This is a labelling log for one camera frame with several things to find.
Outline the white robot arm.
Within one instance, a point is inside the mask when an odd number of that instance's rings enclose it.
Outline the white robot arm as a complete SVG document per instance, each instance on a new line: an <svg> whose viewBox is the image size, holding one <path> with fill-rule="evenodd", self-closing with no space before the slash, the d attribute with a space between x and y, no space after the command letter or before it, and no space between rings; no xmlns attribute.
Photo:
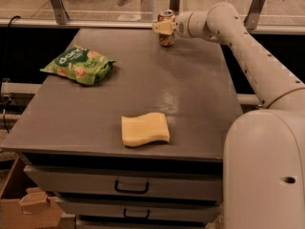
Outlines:
<svg viewBox="0 0 305 229"><path fill-rule="evenodd" d="M224 229L305 229L305 84L250 35L229 3L152 28L228 46L261 105L226 135Z"/></svg>

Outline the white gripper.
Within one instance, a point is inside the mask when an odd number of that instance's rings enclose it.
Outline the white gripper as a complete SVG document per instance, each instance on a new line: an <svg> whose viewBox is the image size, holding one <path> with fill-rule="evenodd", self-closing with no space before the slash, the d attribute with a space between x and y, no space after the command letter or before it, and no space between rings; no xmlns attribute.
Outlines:
<svg viewBox="0 0 305 229"><path fill-rule="evenodd" d="M154 23L152 30L165 35L171 35L175 31L180 37L190 38L189 20L191 15L192 13L190 11L181 12L175 17L174 22L165 20Z"/></svg>

